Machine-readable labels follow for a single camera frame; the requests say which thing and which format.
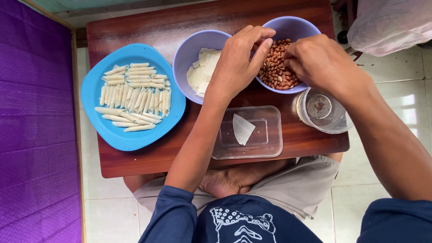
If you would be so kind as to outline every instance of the lavender bowl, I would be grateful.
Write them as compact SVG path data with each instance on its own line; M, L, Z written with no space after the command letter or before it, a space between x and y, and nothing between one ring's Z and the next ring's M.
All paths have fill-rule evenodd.
M263 24L263 27L268 27L276 30L276 35L272 37L273 40L278 41L286 38L290 38L292 42L298 39L314 36L321 34L317 27L307 20L298 17L285 16L272 19L267 23ZM266 89L281 94L294 94L306 90L309 88L307 84L301 82L299 85L289 90L276 90L264 84L257 76L258 82Z
M230 37L231 35L219 30L202 30L187 37L178 47L172 62L174 80L184 96L191 101L202 105L204 99L196 96L187 82L186 73L189 67L198 60L201 48L222 50Z

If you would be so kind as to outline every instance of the blue plate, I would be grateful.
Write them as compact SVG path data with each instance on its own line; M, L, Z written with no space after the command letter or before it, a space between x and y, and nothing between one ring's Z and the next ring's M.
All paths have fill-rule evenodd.
M156 67L159 74L168 76L171 83L171 110L162 122L154 129L144 131L123 132L125 128L115 127L110 120L102 118L95 111L99 105L101 80L105 72L110 71L115 64L123 66L130 63L150 63ZM122 151L133 151L145 147L170 131L180 120L186 107L186 98L174 81L171 65L154 48L145 44L130 44L106 56L90 70L81 87L81 100L84 109L96 131L112 147Z

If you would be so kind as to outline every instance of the person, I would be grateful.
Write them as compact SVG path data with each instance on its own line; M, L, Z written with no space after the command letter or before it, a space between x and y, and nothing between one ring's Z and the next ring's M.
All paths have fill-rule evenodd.
M154 211L140 243L321 242L301 220L314 216L342 154L207 171L225 109L257 75L275 33L247 26L226 41L197 122L166 177L124 178L138 201ZM357 242L432 242L432 158L373 79L326 35L299 39L284 58L302 81L346 108L392 196L369 205Z

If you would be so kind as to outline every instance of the white graphic print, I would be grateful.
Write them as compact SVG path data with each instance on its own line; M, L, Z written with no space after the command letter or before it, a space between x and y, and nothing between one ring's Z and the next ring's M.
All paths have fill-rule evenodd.
M261 241L263 236L265 236L265 238L268 240L272 238L273 242L276 243L276 239L274 237L276 228L272 222L273 216L271 214L264 214L263 216L254 217L252 215L243 214L239 211L233 211L230 213L229 209L223 210L221 207L210 209L210 213L213 217L213 223L216 225L217 243L220 243L219 231L224 229L222 226L230 226L231 228L236 227L236 225L239 226L239 229L234 232L234 236L238 237L238 240L234 241L233 243L254 243L256 241L253 240ZM264 232L260 231L261 234L259 234L251 230L250 228L252 227L254 227L256 230L262 229Z

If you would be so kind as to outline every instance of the black wheel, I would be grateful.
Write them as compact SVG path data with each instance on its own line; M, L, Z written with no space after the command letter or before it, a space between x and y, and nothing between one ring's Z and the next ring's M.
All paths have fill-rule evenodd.
M425 50L432 51L432 40L417 45Z
M348 44L348 38L346 35L348 34L348 31L343 30L337 34L337 41L341 44Z

